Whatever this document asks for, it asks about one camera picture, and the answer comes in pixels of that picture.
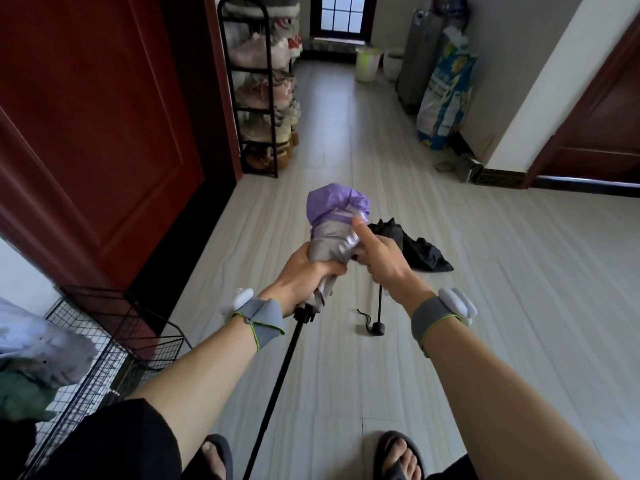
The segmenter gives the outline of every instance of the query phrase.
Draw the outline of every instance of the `trash bin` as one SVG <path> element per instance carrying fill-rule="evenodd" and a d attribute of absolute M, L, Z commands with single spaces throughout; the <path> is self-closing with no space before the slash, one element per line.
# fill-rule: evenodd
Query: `trash bin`
<path fill-rule="evenodd" d="M 356 52 L 356 80 L 372 82 L 380 65 L 380 51 L 372 47 L 358 47 Z"/>
<path fill-rule="evenodd" d="M 402 69 L 402 56 L 404 50 L 402 48 L 389 48 L 385 50 L 385 56 L 382 59 L 382 69 L 385 72 L 385 79 L 395 82 L 400 75 Z"/>

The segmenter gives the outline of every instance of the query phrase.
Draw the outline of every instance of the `black sandal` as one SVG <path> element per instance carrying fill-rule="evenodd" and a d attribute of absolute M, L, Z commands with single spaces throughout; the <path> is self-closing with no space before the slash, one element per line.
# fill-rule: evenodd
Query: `black sandal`
<path fill-rule="evenodd" d="M 234 462 L 231 457 L 231 448 L 229 447 L 228 441 L 221 435 L 209 435 L 202 443 L 204 444 L 206 442 L 210 442 L 216 447 L 218 456 L 227 470 L 226 480 L 234 480 Z M 211 471 L 209 462 L 201 448 L 198 448 L 198 452 L 189 462 L 187 468 L 184 469 L 180 478 L 182 480 L 222 480 L 220 476 Z"/>
<path fill-rule="evenodd" d="M 418 466 L 420 467 L 421 473 L 420 478 L 425 478 L 424 463 L 422 462 L 422 457 L 420 456 L 420 452 L 418 451 L 418 447 L 415 443 L 413 443 L 409 437 L 398 431 L 388 431 L 380 437 L 378 446 L 376 447 L 376 454 L 373 458 L 373 480 L 408 480 L 402 471 L 400 459 L 398 459 L 398 461 L 396 461 L 384 474 L 382 473 L 382 465 L 384 464 L 385 459 L 389 456 L 391 447 L 399 438 L 402 438 L 406 442 L 407 447 L 418 459 Z"/>

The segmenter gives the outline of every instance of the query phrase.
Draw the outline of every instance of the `black wire basket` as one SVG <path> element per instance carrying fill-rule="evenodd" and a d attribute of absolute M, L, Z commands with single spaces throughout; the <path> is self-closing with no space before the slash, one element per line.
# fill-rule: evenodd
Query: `black wire basket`
<path fill-rule="evenodd" d="M 98 354 L 80 383 L 58 390 L 48 407 L 56 416 L 38 423 L 36 446 L 21 479 L 34 475 L 85 416 L 123 400 L 192 348 L 178 326 L 126 292 L 85 287 L 62 292 L 45 319 L 88 337 Z M 160 336 L 148 325 L 158 320 L 166 322 Z"/>

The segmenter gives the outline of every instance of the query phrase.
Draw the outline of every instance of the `hallway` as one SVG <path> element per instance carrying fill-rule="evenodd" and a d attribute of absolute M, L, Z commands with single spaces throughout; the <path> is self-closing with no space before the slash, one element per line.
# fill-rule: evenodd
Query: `hallway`
<path fill-rule="evenodd" d="M 353 66 L 303 61 L 300 145 L 279 179 L 245 176 L 175 307 L 171 321 L 197 343 L 223 322 L 236 288 L 270 284 L 308 240 L 307 193 L 332 182 L 371 201 L 371 220 L 395 217 L 442 250 L 455 271 L 422 274 L 475 302 L 473 332 L 590 438 L 624 479 L 640 470 L 640 200 L 460 184 L 433 164 L 450 157 L 415 138 L 415 123 L 381 78 L 357 83 Z M 371 478 L 377 431 L 420 447 L 426 473 L 465 452 L 430 362 L 404 310 L 351 263 L 323 313 L 302 330 L 253 478 Z M 274 340 L 251 364 L 214 428 L 240 478 L 289 343 Z"/>

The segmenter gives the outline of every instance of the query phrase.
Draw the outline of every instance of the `wrist strap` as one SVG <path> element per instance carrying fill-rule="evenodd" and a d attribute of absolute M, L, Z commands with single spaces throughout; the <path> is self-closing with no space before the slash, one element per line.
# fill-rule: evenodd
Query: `wrist strap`
<path fill-rule="evenodd" d="M 258 351 L 279 335 L 284 335 L 284 318 L 280 304 L 273 298 L 267 301 L 251 298 L 233 315 L 240 315 L 251 325 Z"/>
<path fill-rule="evenodd" d="M 453 313 L 449 307 L 444 304 L 444 301 L 437 296 L 423 301 L 413 312 L 411 317 L 411 334 L 418 342 L 420 350 L 425 357 L 429 358 L 427 352 L 422 348 L 424 334 L 437 322 L 448 317 L 455 317 L 462 322 L 461 318 Z"/>

